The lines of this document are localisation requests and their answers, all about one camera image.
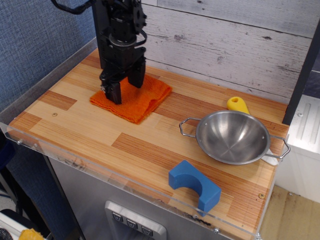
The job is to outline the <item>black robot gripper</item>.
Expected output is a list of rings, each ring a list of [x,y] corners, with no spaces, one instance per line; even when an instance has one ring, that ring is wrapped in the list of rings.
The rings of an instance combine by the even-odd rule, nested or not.
[[[120,82],[127,78],[128,82],[136,88],[141,88],[146,72],[146,48],[142,45],[147,40],[144,31],[134,32],[128,35],[127,41],[117,39],[110,34],[110,41],[115,46],[117,53],[116,68],[107,73],[100,74],[101,90],[107,99],[120,105],[122,103]]]

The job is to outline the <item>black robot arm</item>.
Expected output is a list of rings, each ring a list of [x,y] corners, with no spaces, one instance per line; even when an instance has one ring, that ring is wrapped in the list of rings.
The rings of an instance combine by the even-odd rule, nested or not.
[[[100,87],[108,100],[119,105],[124,78],[136,88],[144,82],[147,16],[139,0],[97,0],[92,13],[102,68]]]

